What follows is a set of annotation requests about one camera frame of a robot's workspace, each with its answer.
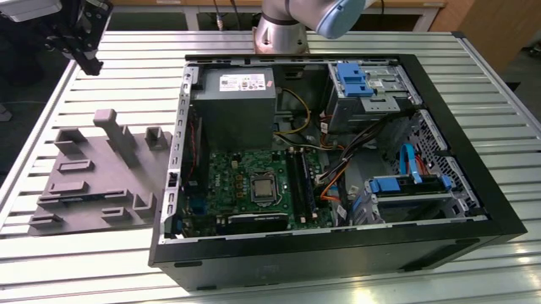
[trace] motherboard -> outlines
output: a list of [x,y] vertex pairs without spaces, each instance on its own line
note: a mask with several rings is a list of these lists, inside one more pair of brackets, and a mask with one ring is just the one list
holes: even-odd
[[199,236],[255,230],[332,227],[330,208],[314,194],[322,167],[316,150],[211,153],[206,198],[190,198]]

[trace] ram slot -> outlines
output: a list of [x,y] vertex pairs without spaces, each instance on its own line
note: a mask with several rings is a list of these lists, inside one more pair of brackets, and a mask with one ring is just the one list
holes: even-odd
[[288,177],[289,177],[289,190],[292,192],[292,199],[294,203],[294,215],[298,223],[306,223],[306,207],[304,191],[301,188],[301,175],[297,165],[296,151],[288,151],[286,157]]
[[316,199],[314,199],[314,188],[313,188],[313,179],[310,178],[310,169],[306,161],[306,156],[304,151],[297,154],[298,158],[298,173],[301,174],[301,189],[304,192],[304,200],[305,200],[305,209],[306,209],[306,217],[309,219],[316,219],[317,215],[317,206],[316,206]]

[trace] open computer tower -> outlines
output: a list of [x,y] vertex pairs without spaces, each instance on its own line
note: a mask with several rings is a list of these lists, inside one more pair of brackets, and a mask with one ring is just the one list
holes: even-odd
[[149,261],[183,288],[432,269],[525,233],[414,55],[186,60]]

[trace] power supply label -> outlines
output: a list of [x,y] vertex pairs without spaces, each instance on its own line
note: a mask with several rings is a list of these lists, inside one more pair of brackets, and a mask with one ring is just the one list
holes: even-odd
[[265,74],[238,74],[221,77],[221,92],[265,90]]

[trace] floor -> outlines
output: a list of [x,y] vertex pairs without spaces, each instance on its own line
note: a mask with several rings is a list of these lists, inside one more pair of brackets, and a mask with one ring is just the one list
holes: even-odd
[[516,95],[541,121],[541,57],[532,58],[523,51],[501,75],[507,82],[520,82]]
[[[202,29],[214,30],[213,15],[201,14]],[[233,14],[225,16],[226,28],[235,29]],[[253,17],[242,16],[243,28],[251,27]],[[113,30],[179,30],[186,28],[183,18],[178,14],[161,14],[159,18],[145,14],[119,14],[113,18]],[[56,52],[42,52],[38,61],[46,71],[44,79],[27,87],[12,87],[0,77],[0,103],[12,113],[10,122],[0,122],[0,185],[28,138],[43,106],[50,99],[60,79],[68,60]],[[507,82],[521,82],[516,91],[517,96],[541,120],[541,58],[532,58],[528,52],[521,52],[503,74]]]

